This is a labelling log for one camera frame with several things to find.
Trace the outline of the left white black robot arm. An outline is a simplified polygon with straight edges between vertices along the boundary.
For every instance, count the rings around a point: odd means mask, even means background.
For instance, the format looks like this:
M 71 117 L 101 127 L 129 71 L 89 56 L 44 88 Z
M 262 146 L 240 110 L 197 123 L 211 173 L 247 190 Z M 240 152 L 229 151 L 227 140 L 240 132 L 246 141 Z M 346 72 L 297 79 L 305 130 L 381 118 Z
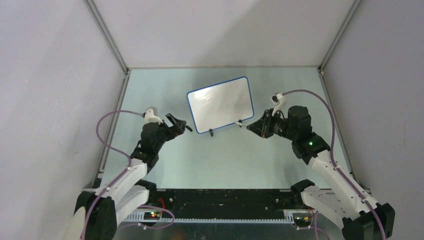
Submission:
M 175 222 L 176 217 L 170 210 L 156 206 L 158 194 L 155 184 L 146 182 L 139 185 L 139 181 L 157 163 L 164 143 L 182 135 L 185 130 L 192 131 L 192 128 L 185 120 L 170 113 L 166 114 L 166 118 L 171 125 L 167 125 L 152 108 L 139 116 L 145 123 L 133 153 L 123 153 L 127 158 L 126 166 L 109 183 L 79 194 L 63 239 L 111 240 L 124 219 L 138 208 L 153 209 L 158 214 L 167 213 L 171 221 L 166 227 Z

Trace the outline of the blue framed whiteboard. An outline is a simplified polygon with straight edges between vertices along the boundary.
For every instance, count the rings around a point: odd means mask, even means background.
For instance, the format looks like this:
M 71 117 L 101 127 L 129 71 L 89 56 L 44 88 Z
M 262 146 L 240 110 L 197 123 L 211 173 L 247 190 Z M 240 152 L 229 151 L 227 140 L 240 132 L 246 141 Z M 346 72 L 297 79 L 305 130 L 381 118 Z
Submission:
M 246 76 L 191 90 L 186 98 L 198 134 L 209 133 L 255 115 Z

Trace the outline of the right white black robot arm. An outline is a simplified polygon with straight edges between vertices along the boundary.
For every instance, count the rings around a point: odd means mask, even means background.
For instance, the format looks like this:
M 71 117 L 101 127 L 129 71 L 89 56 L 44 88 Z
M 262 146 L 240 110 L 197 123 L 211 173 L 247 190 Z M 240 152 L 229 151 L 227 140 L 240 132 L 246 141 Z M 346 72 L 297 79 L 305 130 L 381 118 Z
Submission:
M 333 192 L 327 195 L 312 181 L 302 180 L 291 186 L 290 201 L 295 208 L 315 209 L 339 227 L 346 240 L 388 239 L 395 210 L 389 203 L 379 203 L 341 168 L 332 148 L 313 132 L 311 120 L 304 106 L 290 107 L 287 117 L 279 110 L 267 109 L 246 129 L 264 139 L 277 135 L 290 140 L 296 157 L 322 176 Z

